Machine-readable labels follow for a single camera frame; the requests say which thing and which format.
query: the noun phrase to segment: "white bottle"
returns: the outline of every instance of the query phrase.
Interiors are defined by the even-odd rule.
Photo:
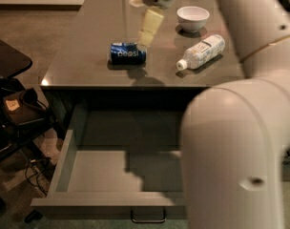
[[[179,71],[196,69],[222,53],[224,46],[225,42],[220,35],[211,35],[192,48],[187,49],[183,58],[176,63],[176,68]]]

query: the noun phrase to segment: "table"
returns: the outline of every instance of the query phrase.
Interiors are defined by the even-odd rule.
[[[85,0],[42,81],[67,132],[48,196],[31,204],[51,219],[184,218],[180,119],[198,93],[244,77],[215,0],[176,0],[146,64],[113,66],[110,44],[136,41],[145,11],[128,1]],[[211,13],[194,34],[176,21],[187,5]],[[222,56],[178,73],[184,51],[214,33],[226,41]]]
[[[28,70],[32,65],[29,57],[0,39],[0,76],[11,79]]]

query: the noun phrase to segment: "blue can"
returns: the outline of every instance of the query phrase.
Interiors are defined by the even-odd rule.
[[[140,65],[146,61],[146,52],[140,51],[136,43],[112,43],[110,59],[114,65]]]

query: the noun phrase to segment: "gray tabletop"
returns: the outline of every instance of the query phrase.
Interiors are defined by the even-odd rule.
[[[182,6],[199,6],[211,13],[204,28],[186,33],[177,23]],[[145,7],[134,8],[129,0],[85,0],[42,82],[43,89],[104,88],[202,88],[243,78],[231,37],[216,0],[176,0],[147,51],[143,67],[116,68],[108,61],[110,44],[135,42]],[[197,70],[179,73],[176,62],[184,51],[211,34],[226,42],[222,56]]]

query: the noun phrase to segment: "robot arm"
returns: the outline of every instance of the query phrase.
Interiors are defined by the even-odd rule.
[[[217,0],[248,79],[198,95],[181,123],[191,229],[283,229],[290,17],[277,0]]]

